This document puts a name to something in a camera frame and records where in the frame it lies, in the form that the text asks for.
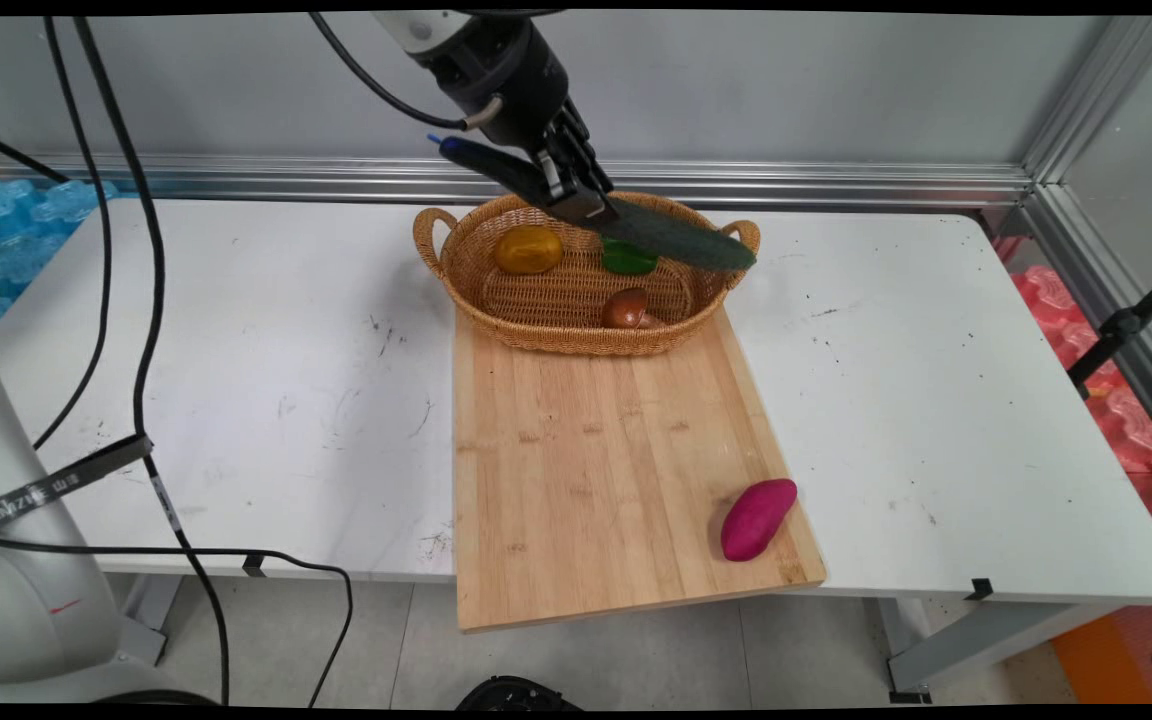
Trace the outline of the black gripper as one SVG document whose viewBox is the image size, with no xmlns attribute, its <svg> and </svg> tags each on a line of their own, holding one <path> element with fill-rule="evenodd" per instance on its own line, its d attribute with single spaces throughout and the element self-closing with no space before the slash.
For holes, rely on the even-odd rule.
<svg viewBox="0 0 1152 720">
<path fill-rule="evenodd" d="M 596 160 L 589 129 L 573 104 L 570 78 L 532 18 L 516 14 L 467 15 L 422 67 L 465 114 L 463 131 L 484 132 L 497 145 L 535 152 L 550 215 L 581 227 L 609 223 L 614 185 Z"/>
</svg>

